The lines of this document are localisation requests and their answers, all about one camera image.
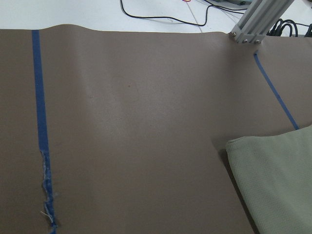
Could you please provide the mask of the olive green long-sleeve shirt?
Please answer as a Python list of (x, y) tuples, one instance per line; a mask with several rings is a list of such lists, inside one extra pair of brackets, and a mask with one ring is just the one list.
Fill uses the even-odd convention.
[(226, 144), (229, 165), (261, 234), (312, 232), (312, 128)]

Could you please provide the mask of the aluminium frame post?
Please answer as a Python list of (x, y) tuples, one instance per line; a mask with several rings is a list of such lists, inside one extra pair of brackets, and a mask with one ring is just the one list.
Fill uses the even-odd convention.
[(293, 0), (254, 0), (229, 33), (236, 43), (261, 43)]

